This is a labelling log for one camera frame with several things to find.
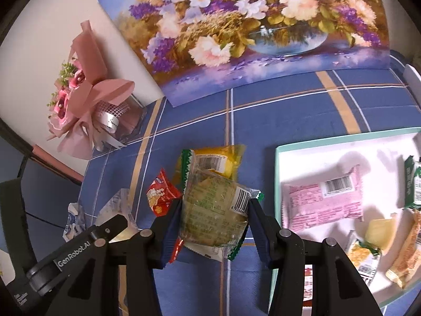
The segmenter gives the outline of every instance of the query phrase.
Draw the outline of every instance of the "tablecloth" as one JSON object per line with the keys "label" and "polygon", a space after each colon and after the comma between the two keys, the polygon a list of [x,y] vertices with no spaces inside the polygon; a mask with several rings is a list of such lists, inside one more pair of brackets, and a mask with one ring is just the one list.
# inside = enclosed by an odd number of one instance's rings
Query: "tablecloth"
{"label": "tablecloth", "polygon": [[[303,73],[177,108],[165,98],[152,103],[140,134],[127,147],[94,152],[79,196],[88,225],[120,188],[130,188],[136,222],[149,227],[154,215],[145,191],[159,170],[163,167],[171,177],[184,148],[227,144],[247,145],[238,181],[262,190],[263,209],[273,215],[277,146],[421,125],[420,108],[403,79],[405,59],[397,52],[390,58],[389,70]],[[164,316],[267,314],[272,272],[260,263],[250,231],[232,262],[183,249],[176,262],[154,273]],[[119,300],[122,315],[127,315],[123,285]]]}

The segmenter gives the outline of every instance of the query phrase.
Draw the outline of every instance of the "pink snack package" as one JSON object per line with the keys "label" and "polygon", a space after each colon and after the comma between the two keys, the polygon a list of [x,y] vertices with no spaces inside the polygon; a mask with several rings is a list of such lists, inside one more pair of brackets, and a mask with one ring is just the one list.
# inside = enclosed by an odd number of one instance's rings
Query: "pink snack package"
{"label": "pink snack package", "polygon": [[363,215],[359,165],[344,176],[318,184],[289,186],[283,203],[283,227],[293,232]]}

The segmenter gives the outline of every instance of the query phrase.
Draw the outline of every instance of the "green snack package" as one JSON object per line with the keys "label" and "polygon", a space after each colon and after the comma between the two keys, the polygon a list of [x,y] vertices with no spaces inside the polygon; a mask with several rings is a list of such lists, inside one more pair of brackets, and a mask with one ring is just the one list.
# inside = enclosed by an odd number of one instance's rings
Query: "green snack package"
{"label": "green snack package", "polygon": [[405,208],[421,208],[421,163],[412,155],[405,160]]}
{"label": "green snack package", "polygon": [[233,259],[248,224],[248,202],[263,194],[201,169],[194,150],[182,152],[183,208],[180,237],[188,242],[224,248]]}

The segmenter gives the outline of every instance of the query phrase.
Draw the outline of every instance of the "bouquet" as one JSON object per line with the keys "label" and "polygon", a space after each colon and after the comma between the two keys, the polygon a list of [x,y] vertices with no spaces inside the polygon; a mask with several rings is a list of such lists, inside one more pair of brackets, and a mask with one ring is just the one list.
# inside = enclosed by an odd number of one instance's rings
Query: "bouquet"
{"label": "bouquet", "polygon": [[89,21],[74,40],[69,60],[62,64],[50,107],[49,138],[62,137],[57,150],[89,160],[92,145],[124,146],[118,135],[131,133],[143,111],[130,100],[134,82],[107,80],[107,68]]}
{"label": "bouquet", "polygon": [[281,47],[335,33],[349,47],[387,46],[381,0],[133,0],[116,24],[158,84],[241,58],[262,39]]}

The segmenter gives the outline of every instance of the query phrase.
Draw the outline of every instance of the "painting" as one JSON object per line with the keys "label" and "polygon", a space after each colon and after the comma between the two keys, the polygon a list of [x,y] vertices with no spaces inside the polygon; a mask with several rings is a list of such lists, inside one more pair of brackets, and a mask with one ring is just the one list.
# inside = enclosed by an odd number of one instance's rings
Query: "painting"
{"label": "painting", "polygon": [[296,73],[389,66],[381,0],[98,1],[173,106]]}

